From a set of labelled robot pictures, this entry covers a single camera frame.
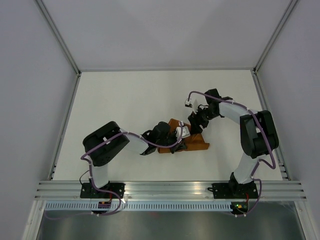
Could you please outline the orange-brown cloth napkin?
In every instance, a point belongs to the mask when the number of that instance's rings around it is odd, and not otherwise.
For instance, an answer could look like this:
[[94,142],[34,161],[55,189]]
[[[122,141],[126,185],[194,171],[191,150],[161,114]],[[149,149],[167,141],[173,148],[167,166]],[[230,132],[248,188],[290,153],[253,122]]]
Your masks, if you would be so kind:
[[[170,121],[168,122],[168,125],[170,126],[170,131],[167,135],[167,137],[165,138],[165,140],[161,143],[159,143],[159,145],[162,146],[169,146],[168,143],[168,136],[176,131],[176,127],[178,126],[178,120],[171,118]],[[191,135],[190,137],[184,138],[184,143],[186,145],[186,150],[182,150],[182,151],[177,151],[177,152],[186,152],[186,151],[204,151],[204,150],[208,150],[210,144],[205,142],[202,134],[194,134]],[[169,148],[157,148],[157,151],[159,154],[174,154],[176,152],[170,152]]]

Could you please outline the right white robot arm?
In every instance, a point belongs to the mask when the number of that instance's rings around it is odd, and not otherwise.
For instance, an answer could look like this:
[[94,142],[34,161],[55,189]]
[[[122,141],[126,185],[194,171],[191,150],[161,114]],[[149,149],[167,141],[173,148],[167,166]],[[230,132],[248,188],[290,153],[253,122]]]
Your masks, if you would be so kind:
[[188,96],[185,106],[192,108],[188,116],[190,134],[203,132],[214,118],[228,118],[239,125],[240,144],[243,155],[238,167],[231,173],[227,183],[214,183],[208,190],[215,199],[258,198],[253,176],[261,162],[269,168],[276,168],[273,150],[279,146],[279,138],[272,114],[268,110],[254,111],[233,98],[220,96],[217,89],[203,93],[206,105],[201,107]]

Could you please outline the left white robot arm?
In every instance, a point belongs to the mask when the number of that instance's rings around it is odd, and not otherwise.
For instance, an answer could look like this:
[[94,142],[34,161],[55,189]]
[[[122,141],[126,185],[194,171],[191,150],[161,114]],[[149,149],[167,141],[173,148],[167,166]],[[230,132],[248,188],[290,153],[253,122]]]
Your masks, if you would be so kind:
[[122,150],[147,156],[156,149],[175,153],[185,150],[184,139],[190,136],[188,127],[178,122],[173,132],[168,123],[160,121],[153,129],[136,134],[119,127],[111,121],[84,138],[82,144],[85,153],[80,157],[89,165],[89,185],[82,184],[83,191],[91,190],[98,198],[104,198],[111,192],[107,166]]

